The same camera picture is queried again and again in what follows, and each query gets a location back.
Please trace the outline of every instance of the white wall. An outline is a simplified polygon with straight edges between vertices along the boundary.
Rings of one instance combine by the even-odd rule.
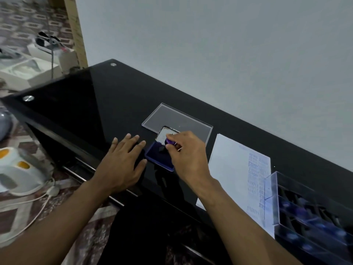
[[[115,58],[353,171],[353,0],[76,0]]]

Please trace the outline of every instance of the clear acrylic box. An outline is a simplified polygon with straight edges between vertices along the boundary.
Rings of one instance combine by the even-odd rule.
[[[353,210],[275,172],[265,178],[264,225],[330,265],[353,264]]]
[[[159,133],[163,126],[183,131],[192,131],[207,145],[213,126],[206,124],[190,115],[161,103],[151,115],[142,123],[142,126]]]

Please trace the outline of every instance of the stack of paper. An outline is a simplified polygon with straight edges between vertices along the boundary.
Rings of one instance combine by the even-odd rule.
[[[264,178],[271,174],[270,158],[217,134],[208,166],[234,202],[274,237],[274,228],[264,226]],[[196,205],[205,209],[199,199]]]

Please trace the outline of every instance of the orange button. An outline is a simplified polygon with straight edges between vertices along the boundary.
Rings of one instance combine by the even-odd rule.
[[[29,164],[27,164],[27,163],[24,162],[24,161],[18,162],[18,163],[17,163],[17,166],[19,166],[20,168],[23,168],[23,169],[29,169],[29,168],[30,168]]]
[[[3,149],[0,151],[0,159],[5,157],[9,152],[9,149]]]

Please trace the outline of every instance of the forearm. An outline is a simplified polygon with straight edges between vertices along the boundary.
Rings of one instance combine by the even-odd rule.
[[[212,179],[194,189],[211,217],[233,264],[301,264],[253,221]]]
[[[108,197],[95,182],[83,183],[49,216],[0,250],[3,264],[60,264],[83,227]]]

